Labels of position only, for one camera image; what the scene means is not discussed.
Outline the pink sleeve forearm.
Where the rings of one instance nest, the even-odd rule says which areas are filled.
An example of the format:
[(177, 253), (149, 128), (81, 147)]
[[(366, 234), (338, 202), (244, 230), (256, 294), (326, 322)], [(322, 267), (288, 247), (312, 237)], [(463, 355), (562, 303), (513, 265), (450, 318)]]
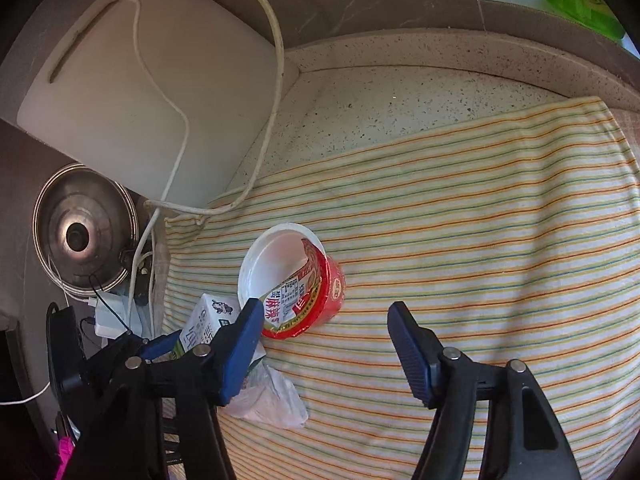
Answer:
[(72, 457), (74, 450), (74, 442), (70, 437), (62, 437), (58, 440), (58, 470), (55, 474), (55, 480), (62, 480), (68, 461)]

